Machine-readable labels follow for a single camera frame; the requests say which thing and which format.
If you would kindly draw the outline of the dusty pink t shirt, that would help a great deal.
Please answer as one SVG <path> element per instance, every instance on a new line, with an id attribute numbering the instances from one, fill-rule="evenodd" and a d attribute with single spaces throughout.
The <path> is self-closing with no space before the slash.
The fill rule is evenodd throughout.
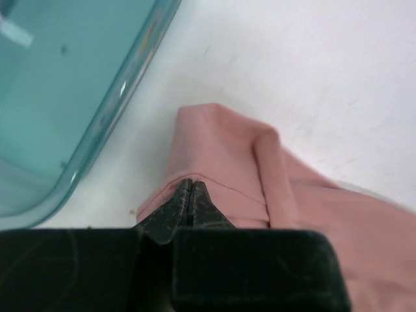
<path id="1" fill-rule="evenodd" d="M 284 149 L 273 127 L 216 103 L 181 107 L 164 183 L 136 219 L 154 212 L 183 179 L 204 182 L 239 228 L 327 236 L 354 311 L 415 310 L 415 214 L 326 179 Z"/>

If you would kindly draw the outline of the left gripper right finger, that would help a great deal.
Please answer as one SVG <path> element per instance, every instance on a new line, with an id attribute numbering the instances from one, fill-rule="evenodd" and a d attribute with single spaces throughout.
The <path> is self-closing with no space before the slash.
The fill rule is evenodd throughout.
<path id="1" fill-rule="evenodd" d="M 238 229 L 202 182 L 184 180 L 172 237 L 177 311 L 350 311 L 337 255 L 321 233 Z"/>

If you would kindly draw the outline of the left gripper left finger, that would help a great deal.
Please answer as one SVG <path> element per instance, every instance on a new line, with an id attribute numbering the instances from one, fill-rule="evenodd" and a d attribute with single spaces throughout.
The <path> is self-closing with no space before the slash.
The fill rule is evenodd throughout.
<path id="1" fill-rule="evenodd" d="M 2 311 L 171 311 L 170 241 L 190 180 L 130 228 L 1 232 Z"/>

